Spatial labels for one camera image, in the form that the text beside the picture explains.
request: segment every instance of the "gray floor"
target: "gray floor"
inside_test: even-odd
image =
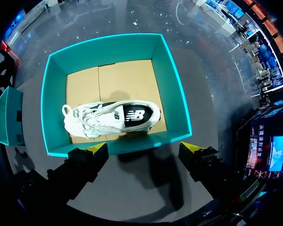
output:
[[[8,149],[14,172],[36,169],[46,176],[63,158],[46,155],[40,95],[48,55],[71,44],[117,33],[164,35],[185,91],[193,136],[188,143],[212,146],[233,162],[232,128],[253,108],[246,78],[249,60],[220,26],[190,0],[76,0],[44,12],[13,44],[21,58],[16,87],[24,92],[23,128],[29,159]],[[86,213],[134,222],[174,221],[212,198],[177,159],[179,143],[153,152],[110,156],[93,184],[68,204]]]

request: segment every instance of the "display screen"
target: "display screen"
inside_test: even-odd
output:
[[[271,111],[270,113],[268,113],[267,115],[265,115],[264,118],[273,116],[273,115],[277,114],[279,111],[281,111],[282,109],[283,109],[283,107],[275,109],[275,110]]]
[[[283,166],[283,136],[273,137],[270,153],[269,171],[281,171]]]
[[[235,12],[234,17],[236,17],[237,19],[240,19],[241,16],[243,16],[244,13],[242,12],[241,9],[237,10],[237,12]]]
[[[277,106],[283,105],[283,101],[282,101],[282,100],[279,100],[279,101],[277,101],[277,102],[274,102],[274,105],[277,105]]]
[[[231,14],[234,14],[237,10],[239,10],[238,6],[232,1],[228,1],[225,5],[227,9],[231,12]]]

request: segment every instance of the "monitor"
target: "monitor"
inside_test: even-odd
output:
[[[277,114],[279,111],[281,111],[282,109],[283,109],[283,107],[275,109],[275,110],[271,111],[270,113],[268,113],[267,115],[265,115],[264,118],[268,118],[270,116],[273,116],[273,115]]]
[[[234,17],[236,17],[237,19],[240,19],[241,16],[243,16],[244,13],[242,12],[241,9],[237,10],[237,12],[234,13]]]
[[[277,105],[277,106],[283,105],[283,101],[282,101],[282,100],[279,100],[279,101],[277,101],[277,102],[274,102],[274,105]]]
[[[270,144],[269,171],[281,171],[283,166],[283,136],[272,137]]]

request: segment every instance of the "person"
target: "person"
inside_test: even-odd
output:
[[[246,40],[243,44],[240,45],[240,47],[244,50],[245,53],[249,53],[255,48],[259,48],[262,45],[262,41],[256,41],[252,44],[247,45],[250,43],[248,40]]]
[[[253,36],[251,36],[249,38],[249,41],[251,44],[253,44],[254,42],[258,41],[259,40],[259,35],[257,33],[255,33]]]

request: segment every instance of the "blue screen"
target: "blue screen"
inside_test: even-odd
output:
[[[281,171],[283,166],[283,136],[274,137],[270,152],[269,171]]]
[[[242,12],[241,9],[239,9],[237,12],[235,12],[234,16],[237,18],[237,19],[240,19],[241,16],[243,16],[244,13]]]
[[[272,116],[272,115],[275,115],[275,114],[277,114],[280,110],[282,110],[283,108],[281,107],[281,108],[278,108],[278,109],[275,109],[275,110],[273,110],[273,111],[271,111],[270,113],[268,113],[266,116],[264,116],[264,118],[267,118],[267,117],[269,117],[269,116]]]
[[[16,16],[16,20],[17,20],[18,22],[20,22],[23,18],[24,18],[24,14],[23,14],[23,12],[21,11],[21,12]]]
[[[228,1],[225,5],[227,9],[231,12],[231,14],[234,14],[239,9],[238,6],[232,1]]]
[[[279,100],[279,101],[275,102],[274,104],[277,105],[277,106],[283,105],[283,101],[282,101],[282,100]]]

